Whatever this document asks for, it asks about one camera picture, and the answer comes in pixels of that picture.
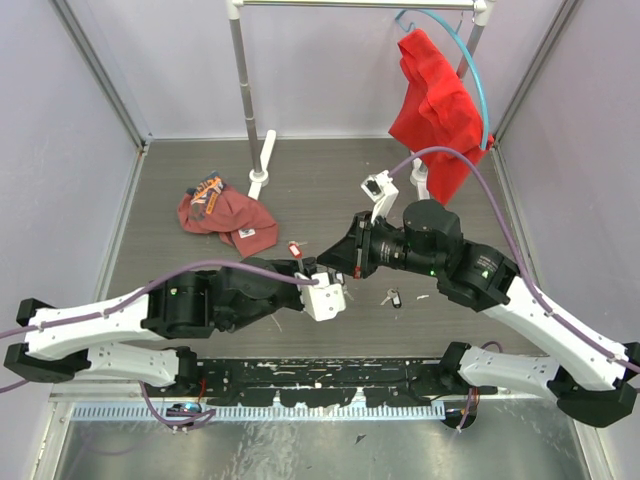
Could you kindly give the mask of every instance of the black mounting plate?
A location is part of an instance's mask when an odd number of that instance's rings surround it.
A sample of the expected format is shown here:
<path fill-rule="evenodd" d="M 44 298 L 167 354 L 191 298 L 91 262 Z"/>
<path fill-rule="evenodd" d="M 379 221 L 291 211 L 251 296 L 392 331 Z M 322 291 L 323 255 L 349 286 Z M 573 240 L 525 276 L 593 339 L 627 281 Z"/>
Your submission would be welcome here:
<path fill-rule="evenodd" d="M 445 386 L 440 381 L 438 360 L 430 358 L 339 358 L 339 359 L 205 359 L 198 360 L 200 378 L 206 381 L 208 405 L 251 407 L 280 403 L 309 408 L 348 405 L 358 388 L 367 407 L 429 405 L 426 396 L 466 395 L 462 385 Z M 482 395 L 497 392 L 481 387 Z M 176 397 L 171 389 L 147 386 L 151 397 Z M 194 386 L 184 397 L 197 397 Z"/>

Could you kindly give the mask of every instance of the white bracket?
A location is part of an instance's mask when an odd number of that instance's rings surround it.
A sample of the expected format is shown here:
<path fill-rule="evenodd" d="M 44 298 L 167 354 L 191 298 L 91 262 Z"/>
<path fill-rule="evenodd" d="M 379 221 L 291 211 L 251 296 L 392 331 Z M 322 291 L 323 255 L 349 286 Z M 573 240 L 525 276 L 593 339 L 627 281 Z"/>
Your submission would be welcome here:
<path fill-rule="evenodd" d="M 389 170 L 385 170 L 377 175 L 369 175 L 360 184 L 364 193 L 375 202 L 371 223 L 375 224 L 378 217 L 387 218 L 393 203 L 398 197 L 398 189 L 393 184 L 393 179 L 389 177 Z"/>
<path fill-rule="evenodd" d="M 295 274 L 297 278 L 304 278 L 300 273 Z M 318 280 L 316 285 L 301 285 L 298 289 L 301 292 L 300 300 L 304 305 L 304 311 L 317 322 L 331 320 L 339 312 L 347 308 L 344 299 L 344 291 L 340 283 L 331 283 L 327 272 L 311 275 L 312 280 Z"/>
<path fill-rule="evenodd" d="M 260 197 L 260 191 L 262 187 L 266 187 L 269 184 L 269 162 L 271 161 L 271 154 L 273 153 L 273 146 L 276 143 L 276 131 L 269 130 L 267 136 L 262 144 L 262 151 L 260 152 L 260 163 L 262 164 L 262 173 L 257 174 L 254 170 L 249 173 L 251 179 L 251 187 L 249 187 L 249 197 L 258 200 Z"/>
<path fill-rule="evenodd" d="M 416 158 L 413 161 L 413 170 L 411 170 L 411 184 L 416 187 L 418 193 L 418 200 L 429 200 L 429 190 L 427 190 L 427 175 L 429 171 L 426 166 L 423 167 L 422 160 Z"/>

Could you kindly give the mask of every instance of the debris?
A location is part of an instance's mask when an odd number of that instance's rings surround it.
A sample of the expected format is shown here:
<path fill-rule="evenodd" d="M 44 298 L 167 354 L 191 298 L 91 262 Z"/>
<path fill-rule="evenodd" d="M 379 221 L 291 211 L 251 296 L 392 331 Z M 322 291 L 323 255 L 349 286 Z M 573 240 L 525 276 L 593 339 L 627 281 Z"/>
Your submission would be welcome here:
<path fill-rule="evenodd" d="M 273 314 L 271 315 L 271 318 L 273 318 L 273 321 L 276 322 L 276 325 L 278 326 L 278 330 L 280 330 L 280 333 L 282 333 L 282 327 L 280 326 L 280 324 L 278 323 L 278 321 L 276 320 L 276 317 L 273 316 Z"/>

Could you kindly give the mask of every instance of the metal frame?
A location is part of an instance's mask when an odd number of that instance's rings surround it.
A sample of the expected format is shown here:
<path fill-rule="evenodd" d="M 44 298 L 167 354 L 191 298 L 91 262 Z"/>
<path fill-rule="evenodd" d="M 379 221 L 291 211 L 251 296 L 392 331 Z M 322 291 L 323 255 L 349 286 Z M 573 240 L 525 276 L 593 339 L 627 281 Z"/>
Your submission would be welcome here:
<path fill-rule="evenodd" d="M 91 41 L 84 29 L 80 25 L 78 18 L 69 6 L 67 0 L 49 0 L 51 6 L 58 15 L 58 18 L 67 29 L 69 36 L 78 47 L 80 54 L 87 62 L 89 70 L 95 77 L 100 89 L 103 91 L 109 103 L 111 103 L 116 115 L 127 130 L 133 143 L 140 149 L 147 143 L 147 133 L 140 132 L 131 117 L 125 102 L 122 100 L 118 90 L 115 88 L 107 70 L 98 57 Z"/>
<path fill-rule="evenodd" d="M 544 287 L 544 278 L 540 277 L 535 268 L 537 257 L 535 252 L 529 248 L 531 243 L 527 240 L 530 238 L 528 229 L 520 216 L 520 202 L 517 195 L 515 195 L 513 184 L 509 177 L 508 170 L 506 169 L 505 159 L 502 155 L 499 143 L 495 144 L 491 153 L 496 167 L 498 181 L 500 182 L 500 186 L 502 187 L 502 191 L 505 196 L 507 213 L 511 219 L 511 226 L 515 233 L 518 247 L 520 248 L 520 252 L 522 253 L 524 261 L 534 281 L 536 284 Z M 598 480 L 613 480 L 615 477 L 603 445 L 603 439 L 598 430 L 580 422 L 574 422 L 574 425 L 591 478 Z"/>
<path fill-rule="evenodd" d="M 275 130 L 269 130 L 265 142 L 260 151 L 260 143 L 258 141 L 258 133 L 256 130 L 256 119 L 253 111 L 253 102 L 251 100 L 251 85 L 249 84 L 249 73 L 247 69 L 247 60 L 242 40 L 242 27 L 240 25 L 240 8 L 247 5 L 260 6 L 298 6 L 298 7 L 368 7 L 368 8 L 429 8 L 432 10 L 470 10 L 474 14 L 474 27 L 467 42 L 467 49 L 473 55 L 482 36 L 489 16 L 493 10 L 496 0 L 226 0 L 227 15 L 231 28 L 231 38 L 233 40 L 233 51 L 236 59 L 236 67 L 238 70 L 238 81 L 240 84 L 240 93 L 242 95 L 242 106 L 244 110 L 244 119 L 247 127 L 247 139 L 249 141 L 249 150 L 251 152 L 251 163 L 253 169 L 249 173 L 251 179 L 251 188 L 249 196 L 257 199 L 260 190 L 266 186 L 269 181 L 268 166 L 271 160 L 271 153 L 276 139 Z M 468 70 L 464 56 L 458 66 L 458 76 L 463 78 Z M 412 173 L 412 182 L 418 189 L 419 198 L 427 198 L 426 189 L 423 187 L 426 180 L 426 167 L 420 165 L 414 169 Z"/>
<path fill-rule="evenodd" d="M 520 108 L 520 105 L 527 96 L 527 93 L 529 93 L 533 83 L 538 79 L 542 68 L 546 65 L 549 60 L 549 56 L 558 43 L 558 40 L 567 28 L 568 24 L 571 22 L 571 19 L 580 5 L 582 5 L 582 0 L 563 0 L 562 5 L 558 8 L 556 15 L 551 22 L 551 26 L 547 30 L 547 33 L 542 39 L 542 42 L 533 57 L 531 65 L 529 65 L 527 72 L 520 81 L 515 94 L 509 102 L 507 110 L 498 124 L 494 135 L 496 143 L 500 142 L 504 138 L 511 122 L 513 121 L 513 117 Z"/>

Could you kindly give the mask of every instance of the metal pole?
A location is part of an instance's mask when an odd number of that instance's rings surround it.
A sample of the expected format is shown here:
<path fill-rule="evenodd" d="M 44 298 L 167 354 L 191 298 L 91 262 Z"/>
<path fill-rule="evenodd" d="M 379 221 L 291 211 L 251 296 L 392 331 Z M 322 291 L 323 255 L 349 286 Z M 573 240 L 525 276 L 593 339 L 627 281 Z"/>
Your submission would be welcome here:
<path fill-rule="evenodd" d="M 72 41 L 80 51 L 80 55 L 87 62 L 91 73 L 98 82 L 98 86 L 107 97 L 107 100 L 124 125 L 127 133 L 131 137 L 131 140 L 133 140 L 133 143 L 135 143 L 138 148 L 143 148 L 147 143 L 148 132 L 140 131 L 136 126 L 136 123 L 127 110 L 124 101 L 120 97 L 118 90 L 109 77 L 106 68 L 100 61 L 98 54 L 91 44 L 89 37 L 85 33 L 76 15 L 69 6 L 69 2 L 67 0 L 50 0 L 50 3 L 53 6 L 54 11 L 60 18 L 60 21 L 67 29 L 67 32 L 71 36 Z"/>
<path fill-rule="evenodd" d="M 483 31 L 484 26 L 478 25 L 477 23 L 473 26 L 473 30 L 471 30 L 471 35 L 469 35 L 469 40 L 467 40 L 467 50 L 469 50 L 472 57 L 476 53 L 476 48 L 478 47 L 478 43 L 480 43 L 480 37 Z M 456 72 L 458 78 L 463 79 L 467 74 L 467 70 L 469 70 L 469 64 L 463 55 L 462 60 L 460 60 L 460 65 L 458 65 L 458 71 Z"/>
<path fill-rule="evenodd" d="M 242 0 L 236 5 L 295 7 L 429 8 L 431 10 L 474 10 L 483 12 L 490 0 Z"/>
<path fill-rule="evenodd" d="M 247 125 L 247 137 L 249 138 L 249 149 L 251 150 L 251 161 L 253 171 L 262 174 L 262 162 L 260 161 L 260 144 L 258 142 L 258 132 L 256 131 L 256 119 L 253 116 L 253 103 L 251 101 L 251 87 L 249 86 L 249 74 L 247 73 L 247 59 L 244 54 L 244 42 L 242 41 L 242 29 L 240 27 L 240 15 L 229 15 L 231 25 L 231 38 L 233 40 L 233 52 L 236 57 L 238 68 L 238 80 L 240 82 L 240 93 L 242 94 L 242 106 L 244 107 L 244 121 Z"/>

